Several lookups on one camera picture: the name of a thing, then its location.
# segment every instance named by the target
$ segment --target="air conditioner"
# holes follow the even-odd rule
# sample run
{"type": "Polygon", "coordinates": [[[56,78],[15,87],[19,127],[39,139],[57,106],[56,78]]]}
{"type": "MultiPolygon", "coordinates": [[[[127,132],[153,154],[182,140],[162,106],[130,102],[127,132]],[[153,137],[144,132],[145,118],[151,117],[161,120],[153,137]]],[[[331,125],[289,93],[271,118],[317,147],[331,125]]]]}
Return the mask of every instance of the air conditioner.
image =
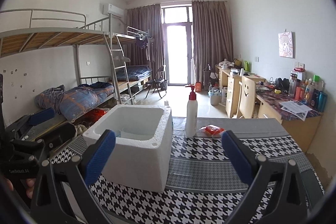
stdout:
{"type": "Polygon", "coordinates": [[[108,15],[112,14],[117,17],[123,17],[124,16],[124,10],[120,9],[112,4],[104,4],[103,5],[103,14],[108,15]]]}

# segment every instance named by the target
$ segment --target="black chair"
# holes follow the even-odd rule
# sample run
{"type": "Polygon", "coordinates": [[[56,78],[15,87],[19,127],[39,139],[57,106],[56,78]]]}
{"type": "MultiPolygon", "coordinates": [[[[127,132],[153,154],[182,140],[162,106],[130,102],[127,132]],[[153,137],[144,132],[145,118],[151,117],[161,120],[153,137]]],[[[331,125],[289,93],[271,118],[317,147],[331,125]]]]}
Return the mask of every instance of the black chair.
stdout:
{"type": "Polygon", "coordinates": [[[146,86],[148,86],[148,92],[147,92],[147,95],[145,97],[145,99],[147,98],[148,94],[149,94],[149,91],[151,90],[152,86],[154,85],[154,90],[153,90],[153,93],[155,92],[155,89],[157,89],[158,93],[159,93],[159,96],[160,98],[162,99],[164,96],[166,96],[167,94],[167,90],[166,90],[166,87],[164,84],[162,84],[165,79],[164,79],[164,72],[165,72],[165,68],[166,68],[166,65],[163,65],[161,68],[159,68],[155,74],[155,77],[153,80],[149,80],[145,83],[146,86]],[[165,91],[166,91],[166,94],[164,96],[161,96],[160,94],[160,91],[159,91],[159,86],[162,84],[162,86],[164,87],[165,91]]]}

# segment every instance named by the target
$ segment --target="wooden chair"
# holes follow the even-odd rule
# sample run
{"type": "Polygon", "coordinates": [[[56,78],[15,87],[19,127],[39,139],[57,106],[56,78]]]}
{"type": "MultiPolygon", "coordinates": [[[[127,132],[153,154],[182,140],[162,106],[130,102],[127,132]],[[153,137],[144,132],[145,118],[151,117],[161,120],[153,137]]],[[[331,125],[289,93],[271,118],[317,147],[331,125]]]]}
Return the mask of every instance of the wooden chair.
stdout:
{"type": "Polygon", "coordinates": [[[149,94],[149,91],[151,90],[151,88],[152,88],[153,85],[154,85],[153,93],[155,92],[155,89],[157,89],[157,91],[158,91],[159,96],[160,96],[161,99],[167,94],[166,88],[165,88],[166,94],[164,96],[161,96],[160,91],[159,91],[160,84],[165,81],[165,79],[164,79],[165,68],[166,68],[166,65],[163,65],[162,67],[160,67],[157,70],[154,79],[153,80],[149,80],[148,82],[145,83],[145,85],[148,86],[148,92],[147,92],[147,95],[146,95],[145,99],[147,98],[147,96],[149,94]]]}
{"type": "Polygon", "coordinates": [[[245,76],[242,76],[239,112],[242,114],[244,118],[250,119],[253,117],[254,104],[255,104],[255,81],[245,76]]]}

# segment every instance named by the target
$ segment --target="metal screw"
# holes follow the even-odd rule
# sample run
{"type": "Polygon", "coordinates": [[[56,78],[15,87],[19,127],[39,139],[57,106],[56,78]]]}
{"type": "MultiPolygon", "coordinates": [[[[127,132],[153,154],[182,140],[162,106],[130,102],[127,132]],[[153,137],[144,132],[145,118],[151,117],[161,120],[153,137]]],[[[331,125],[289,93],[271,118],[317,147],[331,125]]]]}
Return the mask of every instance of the metal screw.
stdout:
{"type": "Polygon", "coordinates": [[[43,162],[42,162],[42,166],[43,167],[46,167],[46,166],[48,166],[49,165],[49,160],[44,160],[43,162]]]}
{"type": "Polygon", "coordinates": [[[264,155],[257,155],[257,160],[260,162],[265,162],[266,161],[266,157],[264,155]]]}
{"type": "Polygon", "coordinates": [[[81,160],[81,156],[79,156],[79,155],[74,155],[74,156],[72,156],[71,160],[72,160],[73,162],[78,162],[78,161],[81,160]]]}
{"type": "Polygon", "coordinates": [[[290,159],[290,160],[288,161],[288,163],[289,163],[291,166],[295,166],[295,165],[296,165],[295,160],[292,160],[292,159],[290,159]]]}

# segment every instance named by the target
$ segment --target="human hand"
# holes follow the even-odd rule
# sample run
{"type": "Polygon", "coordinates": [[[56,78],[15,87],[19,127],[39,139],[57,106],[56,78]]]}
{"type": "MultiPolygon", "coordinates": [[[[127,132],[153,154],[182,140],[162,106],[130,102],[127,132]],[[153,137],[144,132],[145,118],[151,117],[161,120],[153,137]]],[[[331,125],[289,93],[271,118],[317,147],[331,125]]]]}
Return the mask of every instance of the human hand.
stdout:
{"type": "MultiPolygon", "coordinates": [[[[27,190],[26,190],[26,195],[28,198],[32,199],[33,198],[33,191],[34,191],[34,185],[35,185],[35,180],[36,179],[26,179],[27,183],[27,190]]],[[[6,179],[7,185],[11,191],[14,191],[14,187],[12,182],[9,179],[6,179]]]]}

